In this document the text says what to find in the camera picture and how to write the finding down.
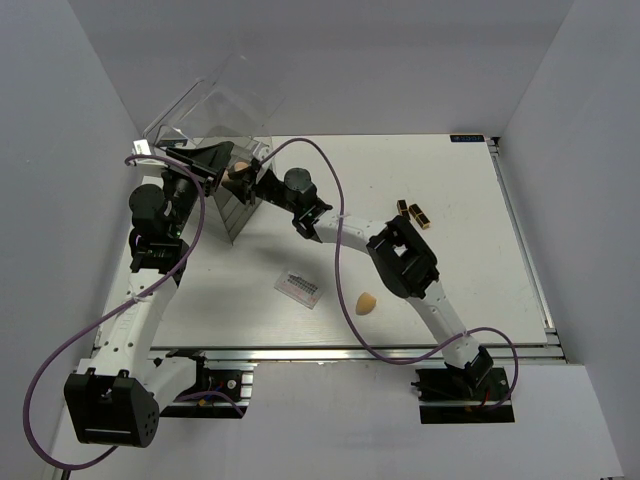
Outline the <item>clear acrylic makeup organizer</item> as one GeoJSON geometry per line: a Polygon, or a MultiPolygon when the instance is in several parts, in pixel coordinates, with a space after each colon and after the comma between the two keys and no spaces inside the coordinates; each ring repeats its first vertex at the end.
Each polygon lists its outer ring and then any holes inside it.
{"type": "Polygon", "coordinates": [[[241,55],[231,55],[172,101],[143,131],[156,154],[174,154],[212,178],[204,229],[231,244],[257,210],[224,187],[231,172],[273,148],[269,122],[284,100],[278,86],[241,55]]]}

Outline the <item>clear false eyelash case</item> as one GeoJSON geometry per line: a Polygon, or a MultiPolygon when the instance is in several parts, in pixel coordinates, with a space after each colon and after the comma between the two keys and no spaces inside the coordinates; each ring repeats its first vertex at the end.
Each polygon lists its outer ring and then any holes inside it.
{"type": "Polygon", "coordinates": [[[274,289],[312,310],[322,296],[318,285],[294,271],[284,271],[274,283],[274,289]]]}

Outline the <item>beige teardrop makeup sponge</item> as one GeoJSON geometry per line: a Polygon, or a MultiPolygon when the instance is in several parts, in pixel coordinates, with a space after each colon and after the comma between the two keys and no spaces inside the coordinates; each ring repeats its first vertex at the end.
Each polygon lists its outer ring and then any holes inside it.
{"type": "Polygon", "coordinates": [[[363,292],[356,301],[355,313],[358,316],[368,315],[375,309],[376,305],[376,297],[368,292],[363,292]]]}

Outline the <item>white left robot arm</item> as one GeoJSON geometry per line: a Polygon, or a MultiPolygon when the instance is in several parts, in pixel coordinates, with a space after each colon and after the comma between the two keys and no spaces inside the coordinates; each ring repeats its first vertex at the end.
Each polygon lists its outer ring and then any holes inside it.
{"type": "Polygon", "coordinates": [[[176,398],[205,396],[212,386],[195,350],[151,359],[156,331],[180,285],[194,245],[182,238],[193,208],[215,191],[234,145],[171,147],[161,184],[143,183],[128,200],[132,214],[129,286],[125,307],[96,356],[70,375],[64,396],[77,439],[84,444],[146,447],[162,411],[176,398]]]}

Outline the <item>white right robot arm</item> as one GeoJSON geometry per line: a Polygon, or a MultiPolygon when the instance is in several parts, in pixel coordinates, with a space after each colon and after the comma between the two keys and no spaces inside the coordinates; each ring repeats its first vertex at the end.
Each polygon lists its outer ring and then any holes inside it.
{"type": "Polygon", "coordinates": [[[335,213],[303,168],[288,170],[280,180],[270,170],[259,174],[246,166],[226,174],[221,184],[244,204],[260,199],[288,211],[305,239],[368,255],[385,287],[414,308],[443,346],[453,390],[472,399],[486,389],[493,359],[467,332],[440,282],[436,255],[408,219],[376,222],[335,213]]]}

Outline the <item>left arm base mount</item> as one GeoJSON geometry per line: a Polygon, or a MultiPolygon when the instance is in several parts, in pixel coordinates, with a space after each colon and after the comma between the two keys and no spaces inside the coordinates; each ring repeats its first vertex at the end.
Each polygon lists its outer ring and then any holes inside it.
{"type": "Polygon", "coordinates": [[[183,401],[173,401],[160,413],[161,418],[240,419],[251,398],[253,367],[210,360],[197,349],[173,349],[153,360],[186,360],[193,382],[178,394],[183,401]]]}

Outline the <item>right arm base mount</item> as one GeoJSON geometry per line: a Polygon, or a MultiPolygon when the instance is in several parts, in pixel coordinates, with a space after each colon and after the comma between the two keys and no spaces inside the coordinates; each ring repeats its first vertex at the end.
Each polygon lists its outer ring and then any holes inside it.
{"type": "Polygon", "coordinates": [[[418,369],[410,383],[423,425],[510,424],[515,414],[506,399],[510,384],[504,368],[493,368],[475,390],[456,384],[445,369],[418,369]]]}

